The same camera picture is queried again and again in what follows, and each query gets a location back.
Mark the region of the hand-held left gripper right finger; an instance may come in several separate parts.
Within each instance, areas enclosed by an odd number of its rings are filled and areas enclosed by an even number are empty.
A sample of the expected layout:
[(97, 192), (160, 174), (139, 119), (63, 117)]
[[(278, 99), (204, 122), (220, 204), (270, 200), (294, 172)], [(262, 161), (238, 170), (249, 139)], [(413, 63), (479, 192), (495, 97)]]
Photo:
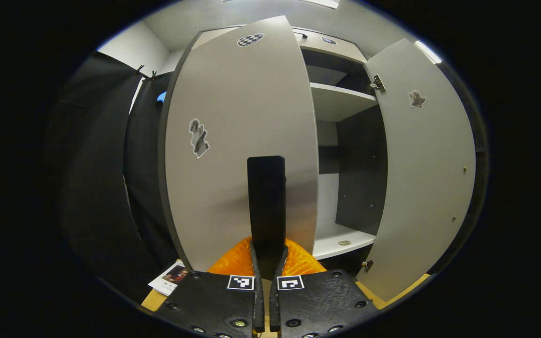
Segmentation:
[(292, 240), (269, 293), (269, 325), (279, 338), (345, 338), (379, 312), (343, 269), (326, 269)]

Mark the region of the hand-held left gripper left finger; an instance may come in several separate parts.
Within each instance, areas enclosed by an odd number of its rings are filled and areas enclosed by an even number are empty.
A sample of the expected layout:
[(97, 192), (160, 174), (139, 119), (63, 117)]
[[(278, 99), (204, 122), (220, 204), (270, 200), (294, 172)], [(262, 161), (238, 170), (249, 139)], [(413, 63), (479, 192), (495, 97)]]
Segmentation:
[(255, 338), (264, 331), (262, 283), (251, 237), (208, 271), (189, 271), (157, 316), (198, 338)]

